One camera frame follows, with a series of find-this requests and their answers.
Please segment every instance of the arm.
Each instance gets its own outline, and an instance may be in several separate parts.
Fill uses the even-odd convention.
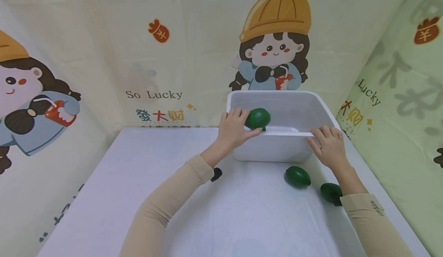
[[[62,100],[65,104],[63,108],[70,115],[76,115],[80,112],[80,103],[77,101],[77,99],[68,94],[55,91],[44,91],[42,94],[49,97],[53,102],[56,100]]]
[[[336,128],[311,129],[320,142],[308,137],[318,159],[334,173],[343,192],[343,207],[368,257],[413,257],[408,246],[384,213],[375,196],[368,193],[346,158],[343,134]]]
[[[238,71],[246,81],[248,82],[253,81],[256,70],[253,68],[251,62],[241,61],[240,64],[238,65]]]
[[[289,63],[288,66],[289,66],[288,73],[294,76],[294,78],[292,78],[288,82],[288,90],[292,91],[298,90],[298,88],[300,88],[300,85],[302,85],[302,77],[300,75],[300,72],[298,71],[298,69],[295,67],[294,64]]]
[[[231,110],[222,115],[218,137],[155,189],[137,211],[120,257],[161,257],[163,235],[169,220],[202,184],[214,175],[213,168],[225,156],[261,129],[245,131],[249,111]]]

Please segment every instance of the green fruit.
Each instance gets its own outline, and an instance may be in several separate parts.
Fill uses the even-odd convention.
[[[311,177],[301,167],[292,166],[286,170],[286,181],[294,187],[307,187],[311,184]]]
[[[245,121],[245,126],[249,129],[264,128],[271,121],[271,114],[263,108],[251,110]]]
[[[320,187],[320,194],[327,202],[333,203],[335,206],[342,206],[340,197],[343,196],[340,186],[333,183],[324,183]]]

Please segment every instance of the left hand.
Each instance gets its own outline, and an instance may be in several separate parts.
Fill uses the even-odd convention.
[[[288,82],[289,82],[288,79],[283,81],[283,83],[280,85],[280,90],[287,90],[288,89]]]
[[[245,121],[250,114],[249,110],[241,111],[231,109],[229,113],[221,115],[218,137],[204,152],[201,157],[211,167],[215,167],[219,161],[230,154],[236,147],[242,145],[249,138],[260,134],[261,128],[252,131],[245,130]]]

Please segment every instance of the white table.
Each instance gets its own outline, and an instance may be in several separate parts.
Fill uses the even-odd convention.
[[[117,257],[139,205],[184,162],[204,150],[217,128],[124,128],[38,257]],[[347,155],[415,256],[428,252],[346,138]],[[314,156],[301,164],[312,184],[283,179],[291,164],[239,162],[200,187],[166,230],[174,257],[359,257],[361,245],[342,207],[318,194],[332,173]]]

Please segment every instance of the yellow hat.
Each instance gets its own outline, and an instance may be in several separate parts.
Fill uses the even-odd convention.
[[[0,30],[0,62],[28,57],[29,54],[23,45]]]
[[[258,0],[248,14],[240,41],[279,32],[307,35],[309,29],[311,9],[307,0]]]

